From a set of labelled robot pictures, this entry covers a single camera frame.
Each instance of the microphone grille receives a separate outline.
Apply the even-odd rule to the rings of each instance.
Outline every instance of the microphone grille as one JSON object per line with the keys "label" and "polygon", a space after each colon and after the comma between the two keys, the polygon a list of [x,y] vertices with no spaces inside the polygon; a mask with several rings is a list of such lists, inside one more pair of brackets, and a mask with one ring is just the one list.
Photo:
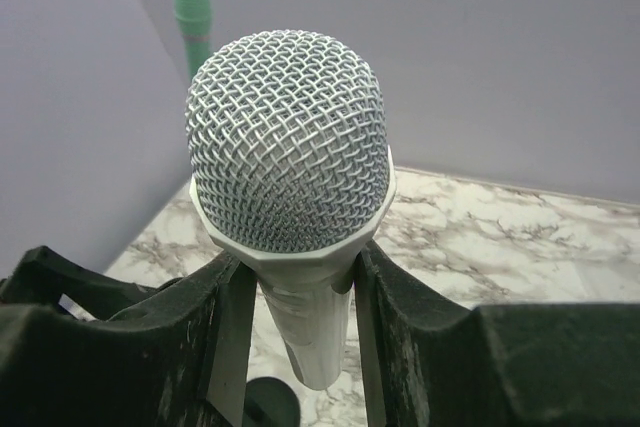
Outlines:
{"label": "microphone grille", "polygon": [[387,193],[378,80],[322,34],[262,32],[222,47],[193,78],[186,130],[205,215],[252,249],[333,245],[362,228]]}

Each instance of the white marble table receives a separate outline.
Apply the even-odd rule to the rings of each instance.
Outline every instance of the white marble table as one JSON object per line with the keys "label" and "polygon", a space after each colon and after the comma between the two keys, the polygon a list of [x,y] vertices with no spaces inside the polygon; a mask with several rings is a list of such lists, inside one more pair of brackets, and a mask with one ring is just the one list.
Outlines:
{"label": "white marble table", "polygon": [[[398,171],[395,202],[376,239],[398,265],[467,307],[640,301],[640,206]],[[184,188],[107,275],[156,286],[192,273],[219,251]],[[351,314],[345,370],[329,389],[314,392],[296,381],[258,292],[249,378],[269,375],[291,385],[305,426],[366,425],[353,305]]]}

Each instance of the microphone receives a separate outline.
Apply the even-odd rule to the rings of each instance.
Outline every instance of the microphone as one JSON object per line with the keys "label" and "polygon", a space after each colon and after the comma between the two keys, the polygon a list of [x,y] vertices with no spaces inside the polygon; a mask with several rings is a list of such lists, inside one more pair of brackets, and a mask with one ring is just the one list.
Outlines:
{"label": "microphone", "polygon": [[353,263],[395,194],[378,80],[322,34],[222,47],[189,89],[191,199],[212,240],[256,272],[296,377],[344,359]]}
{"label": "microphone", "polygon": [[209,0],[173,0],[173,8],[187,53],[189,77],[193,78],[211,55],[211,6]]}

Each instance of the black round object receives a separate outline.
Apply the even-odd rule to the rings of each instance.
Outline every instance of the black round object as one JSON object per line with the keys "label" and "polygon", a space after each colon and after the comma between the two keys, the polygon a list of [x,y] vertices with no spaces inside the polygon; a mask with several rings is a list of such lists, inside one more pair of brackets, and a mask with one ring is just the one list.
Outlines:
{"label": "black round object", "polygon": [[300,402],[280,379],[259,377],[247,382],[243,427],[300,427]]}

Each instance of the gray wall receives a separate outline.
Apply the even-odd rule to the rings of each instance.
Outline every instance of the gray wall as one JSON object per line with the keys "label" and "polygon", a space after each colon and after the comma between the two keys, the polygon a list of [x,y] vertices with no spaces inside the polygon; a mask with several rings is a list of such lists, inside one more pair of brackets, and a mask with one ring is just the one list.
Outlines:
{"label": "gray wall", "polygon": [[137,0],[2,0],[0,39],[0,277],[102,270],[189,175],[184,86]]}
{"label": "gray wall", "polygon": [[[186,72],[171,2],[141,2]],[[217,47],[300,28],[359,52],[399,165],[640,202],[640,0],[214,3]]]}

